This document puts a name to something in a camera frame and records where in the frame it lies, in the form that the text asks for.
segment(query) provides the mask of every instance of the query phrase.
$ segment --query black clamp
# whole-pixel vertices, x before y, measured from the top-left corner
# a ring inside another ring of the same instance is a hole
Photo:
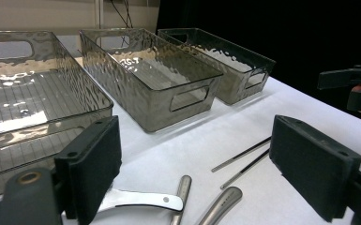
[[[361,224],[361,156],[303,121],[276,115],[269,156],[327,222],[354,211]]]
[[[322,72],[319,75],[318,89],[347,87],[361,84],[361,65],[343,70]],[[361,111],[361,91],[352,91],[347,102],[347,109]]]
[[[0,202],[0,225],[62,224],[61,215],[89,224],[119,174],[122,151],[117,116],[98,120],[54,157],[55,168],[11,177]]]

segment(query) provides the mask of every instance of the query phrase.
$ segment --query white tablecloth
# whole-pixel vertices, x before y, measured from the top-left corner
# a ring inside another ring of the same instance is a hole
[[[145,133],[115,102],[119,116],[123,164],[114,179],[118,189],[175,195],[183,175],[192,178],[182,224],[198,224],[221,193],[219,188],[265,150],[240,158],[218,172],[211,169],[269,137],[274,116],[302,120],[361,155],[361,120],[309,97],[274,78],[264,90],[233,106],[215,99],[212,109],[164,128]],[[220,224],[328,224],[264,158],[231,186],[243,191],[242,200]],[[93,224],[170,224],[172,211],[129,206],[98,214]],[[353,211],[333,224],[350,224]],[[76,224],[75,221],[64,221]]]

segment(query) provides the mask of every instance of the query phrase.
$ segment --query metal utensil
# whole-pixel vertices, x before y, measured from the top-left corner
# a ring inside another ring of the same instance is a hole
[[[187,198],[189,194],[189,189],[191,187],[192,179],[189,175],[184,175],[180,180],[179,189],[177,190],[177,196],[179,196],[183,200],[183,207],[186,207]],[[183,212],[174,212],[172,216],[171,225],[179,225],[181,222],[181,217],[183,216]]]
[[[230,180],[228,180],[224,185],[220,187],[220,189],[224,189],[228,187],[230,184],[232,184],[236,179],[241,177],[244,173],[246,173],[250,168],[252,168],[254,165],[256,165],[259,161],[261,161],[264,157],[268,156],[270,149],[265,150],[263,153],[261,153],[258,157],[256,157],[252,162],[250,162],[244,169],[242,169],[240,172],[238,172],[236,175],[234,175]]]
[[[175,195],[126,191],[113,188],[107,192],[98,212],[131,205],[155,206],[179,212],[183,210],[184,206],[182,199]]]
[[[242,190],[238,187],[225,189],[203,217],[200,225],[216,225],[242,198]]]
[[[266,145],[266,144],[269,143],[269,142],[271,142],[271,136],[268,137],[268,138],[266,138],[266,139],[264,139],[264,140],[262,140],[261,142],[258,142],[258,143],[256,143],[256,144],[254,144],[253,146],[251,146],[251,147],[248,148],[247,150],[243,151],[242,153],[236,155],[235,157],[232,157],[232,158],[228,159],[227,161],[219,164],[217,167],[215,167],[215,168],[212,169],[212,173],[214,173],[214,172],[222,169],[222,168],[225,167],[225,166],[230,165],[231,163],[237,161],[239,158],[242,158],[242,157],[246,156],[247,154],[249,154],[249,153],[253,152],[254,150],[262,147],[263,145]]]

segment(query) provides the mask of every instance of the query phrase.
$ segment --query plastic bin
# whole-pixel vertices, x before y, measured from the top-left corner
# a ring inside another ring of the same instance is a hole
[[[52,168],[113,102],[51,32],[0,32],[0,194],[15,173]]]
[[[261,92],[276,64],[198,28],[158,29],[158,36],[221,70],[217,97],[227,105]]]
[[[145,29],[81,30],[83,66],[143,128],[211,109],[222,73]]]

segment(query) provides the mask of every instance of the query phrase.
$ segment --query black backdrop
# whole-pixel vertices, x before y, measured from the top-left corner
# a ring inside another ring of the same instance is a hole
[[[157,29],[180,27],[275,60],[272,77],[361,118],[346,109],[352,87],[317,89],[320,72],[361,64],[361,0],[160,0]]]

